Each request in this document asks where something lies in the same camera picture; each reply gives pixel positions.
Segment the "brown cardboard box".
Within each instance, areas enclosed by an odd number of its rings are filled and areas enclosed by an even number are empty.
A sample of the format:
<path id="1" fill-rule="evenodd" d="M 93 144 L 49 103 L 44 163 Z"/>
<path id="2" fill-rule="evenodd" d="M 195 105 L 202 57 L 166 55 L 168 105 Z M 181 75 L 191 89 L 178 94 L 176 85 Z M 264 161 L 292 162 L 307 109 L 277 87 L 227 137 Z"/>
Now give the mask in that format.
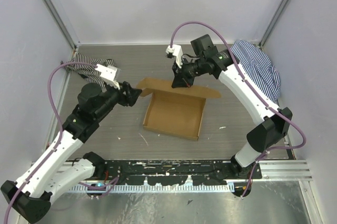
<path id="1" fill-rule="evenodd" d="M 142 79 L 137 88 L 141 97 L 151 95 L 144 129 L 194 141 L 199 139 L 206 100 L 221 98 L 208 87 L 172 88 L 171 81 L 156 78 Z"/>

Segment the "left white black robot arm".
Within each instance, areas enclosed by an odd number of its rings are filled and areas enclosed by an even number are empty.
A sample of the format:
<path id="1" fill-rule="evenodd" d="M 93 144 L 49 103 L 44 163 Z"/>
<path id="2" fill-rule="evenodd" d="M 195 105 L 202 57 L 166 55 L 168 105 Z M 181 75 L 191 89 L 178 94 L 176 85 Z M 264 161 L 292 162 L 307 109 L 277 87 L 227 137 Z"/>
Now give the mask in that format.
<path id="1" fill-rule="evenodd" d="M 94 152 L 86 153 L 74 166 L 61 174 L 63 163 L 99 128 L 100 122 L 119 104 L 133 106 L 142 90 L 123 82 L 120 88 L 89 83 L 82 87 L 78 104 L 63 123 L 56 139 L 39 159 L 15 181 L 1 186 L 8 206 L 29 223 L 39 222 L 52 204 L 75 184 L 105 176 L 105 160 Z"/>

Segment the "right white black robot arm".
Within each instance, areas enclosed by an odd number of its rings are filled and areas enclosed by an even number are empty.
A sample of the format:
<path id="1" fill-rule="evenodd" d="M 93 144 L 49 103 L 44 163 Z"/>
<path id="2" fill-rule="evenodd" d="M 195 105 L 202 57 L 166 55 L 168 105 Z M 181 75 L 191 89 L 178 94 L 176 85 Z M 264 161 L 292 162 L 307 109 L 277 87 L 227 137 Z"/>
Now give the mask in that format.
<path id="1" fill-rule="evenodd" d="M 239 60 L 231 56 L 228 49 L 218 51 L 209 35 L 191 41 L 191 45 L 195 55 L 190 62 L 184 59 L 180 45 L 166 49 L 166 56 L 175 60 L 172 88 L 190 88 L 195 77 L 209 74 L 228 87 L 243 104 L 256 125 L 247 134 L 244 147 L 231 158 L 233 176 L 243 179 L 256 158 L 287 135 L 292 112 L 269 100 L 252 82 Z"/>

